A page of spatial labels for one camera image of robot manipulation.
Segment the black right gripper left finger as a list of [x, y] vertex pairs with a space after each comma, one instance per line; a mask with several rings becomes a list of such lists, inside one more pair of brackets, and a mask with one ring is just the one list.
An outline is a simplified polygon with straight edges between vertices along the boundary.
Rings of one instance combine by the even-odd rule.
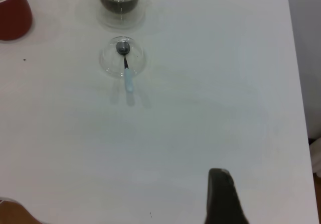
[[223, 169], [212, 168], [208, 174], [206, 218], [204, 223], [227, 223], [223, 213]]

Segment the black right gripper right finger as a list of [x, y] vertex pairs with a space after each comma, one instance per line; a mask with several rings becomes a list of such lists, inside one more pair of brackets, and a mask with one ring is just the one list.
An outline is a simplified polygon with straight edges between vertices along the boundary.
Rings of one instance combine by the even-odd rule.
[[241, 206], [241, 202], [231, 174], [225, 169], [221, 169], [221, 171], [221, 223], [249, 223]]

